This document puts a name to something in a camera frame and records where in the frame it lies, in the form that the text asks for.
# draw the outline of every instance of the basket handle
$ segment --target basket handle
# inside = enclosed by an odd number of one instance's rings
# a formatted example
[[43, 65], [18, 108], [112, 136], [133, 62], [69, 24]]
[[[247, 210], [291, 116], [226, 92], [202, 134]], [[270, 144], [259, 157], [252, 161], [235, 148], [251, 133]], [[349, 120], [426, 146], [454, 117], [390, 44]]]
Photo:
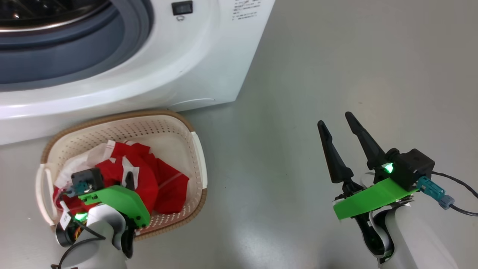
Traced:
[[[51, 212], [48, 212], [46, 205], [45, 205], [45, 196], [44, 196], [44, 178], [46, 175], [46, 180], [48, 183], [48, 199], [52, 205]], [[42, 213], [43, 218], [49, 225], [55, 225], [54, 220], [58, 216], [58, 212], [55, 208], [53, 202], [53, 180], [52, 180], [52, 173], [51, 170], [47, 167], [47, 164], [40, 164], [36, 172], [36, 179], [35, 179], [35, 195], [36, 195], [36, 202], [38, 204], [38, 208], [40, 208], [40, 212]]]
[[201, 173], [201, 181], [203, 182], [203, 189], [207, 188], [207, 169], [206, 169], [206, 160], [204, 159], [204, 151], [201, 146], [201, 141], [199, 141], [199, 136], [196, 132], [191, 132], [193, 135], [194, 148], [197, 153], [197, 165], [199, 166], [199, 171]]

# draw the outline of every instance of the blue connector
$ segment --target blue connector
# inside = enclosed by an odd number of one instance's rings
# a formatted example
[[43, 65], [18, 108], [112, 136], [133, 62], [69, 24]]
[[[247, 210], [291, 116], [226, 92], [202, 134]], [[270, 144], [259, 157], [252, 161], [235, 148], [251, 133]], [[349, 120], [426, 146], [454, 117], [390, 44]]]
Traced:
[[450, 208], [450, 205], [455, 202], [455, 199], [450, 195], [445, 195], [444, 189], [425, 176], [418, 179], [417, 189], [435, 199], [445, 210]]
[[81, 181], [80, 183], [76, 184], [73, 186], [73, 189], [75, 189], [76, 193], [85, 193], [85, 191], [90, 190], [90, 186], [85, 181]]

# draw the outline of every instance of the brown basket rim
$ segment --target brown basket rim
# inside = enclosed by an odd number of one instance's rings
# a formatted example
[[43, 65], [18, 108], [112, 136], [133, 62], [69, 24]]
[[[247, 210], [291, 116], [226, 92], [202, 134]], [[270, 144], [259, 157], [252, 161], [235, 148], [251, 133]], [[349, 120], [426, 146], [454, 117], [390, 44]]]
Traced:
[[80, 123], [78, 125], [72, 126], [70, 128], [64, 129], [63, 131], [57, 133], [50, 141], [48, 144], [45, 146], [45, 149], [43, 150], [42, 157], [40, 159], [40, 163], [45, 164], [48, 161], [48, 155], [50, 155], [50, 151], [52, 150], [53, 145], [62, 138], [65, 135], [68, 135], [70, 133], [76, 132], [81, 129], [85, 129], [88, 127], [92, 127], [95, 125], [103, 124], [103, 123], [108, 123], [108, 122], [113, 122], [113, 121], [118, 121], [118, 120], [124, 120], [124, 119], [129, 119], [129, 118], [138, 118], [138, 117], [144, 117], [144, 116], [156, 116], [156, 115], [166, 115], [166, 116], [171, 116], [174, 117], [184, 123], [186, 125], [187, 129], [190, 132], [194, 132], [193, 126], [180, 114], [171, 111], [171, 110], [144, 110], [144, 111], [133, 111], [133, 112], [126, 112], [126, 113], [121, 113], [121, 114], [116, 114], [116, 115], [111, 115], [111, 116], [106, 116], [103, 118], [99, 118], [96, 120], [88, 121], [85, 123]]
[[[138, 117], [144, 117], [144, 116], [155, 116], [155, 115], [166, 115], [166, 116], [171, 116], [174, 117], [178, 120], [180, 120], [184, 125], [186, 125], [187, 129], [190, 132], [194, 132], [194, 127], [180, 114], [171, 111], [171, 110], [160, 110], [160, 109], [155, 109], [155, 110], [143, 110], [143, 111], [133, 111], [133, 112], [126, 112], [126, 113], [121, 113], [121, 114], [116, 114], [116, 115], [111, 115], [111, 116], [106, 116], [102, 117], [96, 120], [80, 123], [78, 125], [75, 125], [73, 127], [67, 128], [62, 130], [61, 132], [57, 133], [50, 141], [48, 144], [45, 146], [45, 149], [43, 150], [42, 157], [40, 159], [40, 163], [45, 164], [48, 161], [48, 155], [50, 154], [50, 151], [53, 148], [53, 145], [63, 136], [68, 135], [70, 133], [76, 132], [81, 129], [85, 129], [88, 127], [92, 127], [95, 125], [103, 124], [103, 123], [108, 123], [108, 122], [113, 122], [113, 121], [118, 121], [118, 120], [124, 120], [124, 119], [129, 119], [129, 118], [138, 118]], [[199, 204], [197, 207], [194, 209], [194, 211], [185, 219], [168, 225], [166, 227], [157, 229], [157, 230], [152, 230], [150, 232], [147, 232], [145, 234], [141, 234], [137, 237], [135, 237], [135, 241], [140, 241], [149, 237], [153, 237], [156, 235], [160, 235], [166, 232], [169, 232], [171, 230], [174, 230], [178, 227], [181, 227], [185, 225], [186, 223], [192, 221], [199, 212], [203, 209], [204, 203], [206, 202], [206, 197], [207, 197], [207, 188], [204, 188], [201, 193], [201, 199], [199, 201]]]

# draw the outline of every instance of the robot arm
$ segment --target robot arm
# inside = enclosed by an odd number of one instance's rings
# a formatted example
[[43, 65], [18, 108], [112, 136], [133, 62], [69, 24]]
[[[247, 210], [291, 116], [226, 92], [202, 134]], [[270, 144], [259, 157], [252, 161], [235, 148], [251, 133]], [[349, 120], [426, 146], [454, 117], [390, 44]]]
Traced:
[[109, 205], [88, 211], [87, 228], [54, 269], [126, 269], [136, 224]]
[[[420, 191], [433, 197], [442, 208], [457, 210], [454, 199], [430, 180], [432, 173], [437, 174], [433, 172], [435, 162], [417, 149], [400, 154], [393, 148], [385, 153], [352, 113], [345, 116], [362, 145], [368, 168], [375, 174], [371, 187], [355, 183], [354, 174], [335, 149], [325, 123], [318, 122], [330, 178], [332, 183], [342, 183], [343, 194], [334, 201], [337, 217], [355, 219], [379, 268], [456, 269], [439, 237], [406, 206], [413, 201], [414, 193]], [[470, 189], [464, 182], [445, 176]], [[379, 211], [384, 206], [391, 209]]]

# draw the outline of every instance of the green light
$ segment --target green light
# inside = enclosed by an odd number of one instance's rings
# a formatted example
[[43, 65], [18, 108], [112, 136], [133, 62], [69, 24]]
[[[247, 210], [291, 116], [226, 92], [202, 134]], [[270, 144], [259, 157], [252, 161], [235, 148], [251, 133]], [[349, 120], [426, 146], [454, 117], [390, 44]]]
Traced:
[[385, 170], [387, 170], [387, 172], [388, 172], [389, 174], [391, 174], [391, 172], [393, 171], [393, 164], [392, 164], [392, 163], [389, 163], [389, 164], [387, 164], [384, 168], [385, 168]]
[[88, 213], [77, 213], [75, 215], [75, 219], [78, 220], [78, 221], [83, 222], [83, 221], [88, 219]]

